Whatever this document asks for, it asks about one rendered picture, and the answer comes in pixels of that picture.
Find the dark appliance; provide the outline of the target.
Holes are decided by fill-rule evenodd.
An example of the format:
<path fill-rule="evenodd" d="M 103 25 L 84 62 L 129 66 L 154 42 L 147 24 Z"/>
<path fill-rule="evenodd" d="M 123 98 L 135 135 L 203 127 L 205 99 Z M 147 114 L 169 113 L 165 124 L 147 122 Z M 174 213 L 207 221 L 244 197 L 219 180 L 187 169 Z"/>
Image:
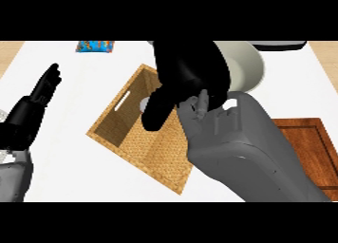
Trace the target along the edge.
<path fill-rule="evenodd" d="M 287 51 L 303 48 L 305 41 L 249 41 L 249 44 L 259 51 Z"/>

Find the brown wooden cutting board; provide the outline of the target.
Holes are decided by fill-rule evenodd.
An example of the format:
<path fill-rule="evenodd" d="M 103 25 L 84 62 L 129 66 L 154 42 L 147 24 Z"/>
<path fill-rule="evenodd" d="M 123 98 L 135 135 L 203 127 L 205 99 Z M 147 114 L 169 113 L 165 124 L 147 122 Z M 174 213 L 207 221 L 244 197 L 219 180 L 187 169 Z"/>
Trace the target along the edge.
<path fill-rule="evenodd" d="M 320 118 L 274 119 L 299 158 L 306 176 L 338 201 L 338 152 Z"/>

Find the pale can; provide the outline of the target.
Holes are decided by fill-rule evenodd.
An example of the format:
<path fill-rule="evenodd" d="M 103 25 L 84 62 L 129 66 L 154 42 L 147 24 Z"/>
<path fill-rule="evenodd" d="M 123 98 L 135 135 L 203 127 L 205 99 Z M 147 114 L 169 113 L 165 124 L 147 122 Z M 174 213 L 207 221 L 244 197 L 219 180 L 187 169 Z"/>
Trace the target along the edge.
<path fill-rule="evenodd" d="M 148 104 L 150 97 L 146 97 L 140 102 L 140 112 L 144 113 L 147 104 Z"/>

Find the wicker basket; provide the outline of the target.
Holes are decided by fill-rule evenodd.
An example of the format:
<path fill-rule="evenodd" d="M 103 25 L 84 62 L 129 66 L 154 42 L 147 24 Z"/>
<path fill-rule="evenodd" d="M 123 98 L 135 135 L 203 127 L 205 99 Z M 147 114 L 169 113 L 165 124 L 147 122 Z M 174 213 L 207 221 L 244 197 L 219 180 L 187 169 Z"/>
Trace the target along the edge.
<path fill-rule="evenodd" d="M 177 110 L 156 132 L 146 131 L 141 123 L 140 102 L 159 86 L 156 70 L 141 64 L 87 136 L 179 195 L 191 163 Z"/>

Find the cream bowl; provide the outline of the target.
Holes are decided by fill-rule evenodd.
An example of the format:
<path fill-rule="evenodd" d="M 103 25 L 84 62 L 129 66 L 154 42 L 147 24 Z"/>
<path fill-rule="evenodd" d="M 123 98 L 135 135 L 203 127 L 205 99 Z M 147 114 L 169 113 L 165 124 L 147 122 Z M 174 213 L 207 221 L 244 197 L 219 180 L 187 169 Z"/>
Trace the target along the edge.
<path fill-rule="evenodd" d="M 265 63 L 258 49 L 246 41 L 215 41 L 231 77 L 231 91 L 253 90 L 265 75 Z"/>

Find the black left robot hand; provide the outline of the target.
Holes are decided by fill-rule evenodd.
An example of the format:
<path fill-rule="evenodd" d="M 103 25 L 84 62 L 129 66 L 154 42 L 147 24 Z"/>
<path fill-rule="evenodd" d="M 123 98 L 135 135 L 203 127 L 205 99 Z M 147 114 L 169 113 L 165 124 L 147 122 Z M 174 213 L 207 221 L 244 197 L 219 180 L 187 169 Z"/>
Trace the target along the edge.
<path fill-rule="evenodd" d="M 41 128 L 44 110 L 60 82 L 58 65 L 53 64 L 38 80 L 30 95 L 19 99 L 7 116 L 5 143 L 10 151 L 26 150 L 35 140 Z"/>

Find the blue patterned box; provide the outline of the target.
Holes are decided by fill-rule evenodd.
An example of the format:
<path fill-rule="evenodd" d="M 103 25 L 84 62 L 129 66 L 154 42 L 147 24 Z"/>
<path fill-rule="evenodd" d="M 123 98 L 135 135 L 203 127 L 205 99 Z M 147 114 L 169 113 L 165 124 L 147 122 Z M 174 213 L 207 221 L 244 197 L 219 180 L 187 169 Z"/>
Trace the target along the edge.
<path fill-rule="evenodd" d="M 79 41 L 76 44 L 76 52 L 106 52 L 113 50 L 113 41 Z"/>

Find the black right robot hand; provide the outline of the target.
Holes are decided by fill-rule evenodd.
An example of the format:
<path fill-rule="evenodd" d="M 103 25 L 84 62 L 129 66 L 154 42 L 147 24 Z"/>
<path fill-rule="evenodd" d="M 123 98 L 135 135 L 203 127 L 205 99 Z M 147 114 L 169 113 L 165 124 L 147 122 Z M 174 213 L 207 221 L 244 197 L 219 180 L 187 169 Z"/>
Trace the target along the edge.
<path fill-rule="evenodd" d="M 207 90 L 207 110 L 227 101 L 231 85 L 230 69 L 213 41 L 151 41 L 160 87 L 150 95 L 141 115 L 143 127 L 157 131 L 174 106 Z"/>

